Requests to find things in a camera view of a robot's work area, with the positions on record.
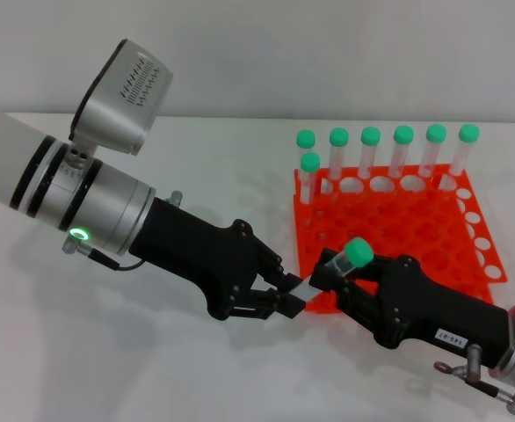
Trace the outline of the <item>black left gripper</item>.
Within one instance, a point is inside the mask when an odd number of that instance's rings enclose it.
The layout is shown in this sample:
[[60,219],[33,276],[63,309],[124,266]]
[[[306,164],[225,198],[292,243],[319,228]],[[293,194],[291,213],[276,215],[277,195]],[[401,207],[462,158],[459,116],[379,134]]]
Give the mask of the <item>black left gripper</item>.
[[[279,313],[294,318],[306,302],[289,293],[302,279],[284,273],[282,259],[243,220],[216,227],[161,199],[154,199],[129,252],[198,287],[208,314],[268,319]],[[252,288],[257,276],[277,288]]]

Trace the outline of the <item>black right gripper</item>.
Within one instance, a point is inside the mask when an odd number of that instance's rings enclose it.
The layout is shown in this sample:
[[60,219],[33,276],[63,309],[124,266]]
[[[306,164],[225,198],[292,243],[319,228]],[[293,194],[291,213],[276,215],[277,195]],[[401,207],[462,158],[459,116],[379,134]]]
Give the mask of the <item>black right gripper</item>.
[[[323,248],[316,264],[325,265],[336,255]],[[377,283],[376,295],[355,280]],[[388,258],[375,254],[370,263],[345,277],[313,273],[309,285],[321,290],[308,303],[309,312],[341,312],[359,324],[375,324],[376,342],[389,349],[405,339],[419,339],[465,357],[468,347],[477,345],[482,348],[482,364],[495,366],[510,345],[506,309],[431,280],[420,263],[406,255]]]

